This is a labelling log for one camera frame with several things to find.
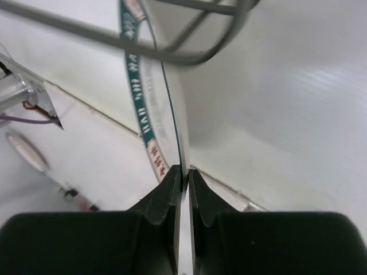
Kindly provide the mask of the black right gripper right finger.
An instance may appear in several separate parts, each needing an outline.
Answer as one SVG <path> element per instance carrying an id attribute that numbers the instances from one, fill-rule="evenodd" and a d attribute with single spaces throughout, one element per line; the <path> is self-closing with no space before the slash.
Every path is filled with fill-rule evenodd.
<path id="1" fill-rule="evenodd" d="M 366 246 L 334 212 L 241 212 L 188 177 L 194 274 L 365 274 Z"/>

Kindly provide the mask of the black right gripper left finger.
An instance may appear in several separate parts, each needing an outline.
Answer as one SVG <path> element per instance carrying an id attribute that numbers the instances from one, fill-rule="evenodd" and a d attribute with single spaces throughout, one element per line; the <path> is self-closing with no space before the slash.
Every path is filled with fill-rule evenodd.
<path id="1" fill-rule="evenodd" d="M 177 274 L 182 175 L 126 211 L 20 213 L 1 227 L 2 274 Z"/>

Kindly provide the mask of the white plate with teal rim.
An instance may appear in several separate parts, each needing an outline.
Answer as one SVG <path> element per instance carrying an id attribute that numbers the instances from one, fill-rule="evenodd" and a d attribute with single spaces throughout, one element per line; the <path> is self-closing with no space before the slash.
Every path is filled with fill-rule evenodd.
<path id="1" fill-rule="evenodd" d="M 157 39 L 142 1 L 120 1 L 120 37 L 154 49 Z M 129 50 L 125 70 L 138 129 L 151 167 L 162 181 L 173 165 L 182 164 L 182 150 L 165 66 Z"/>

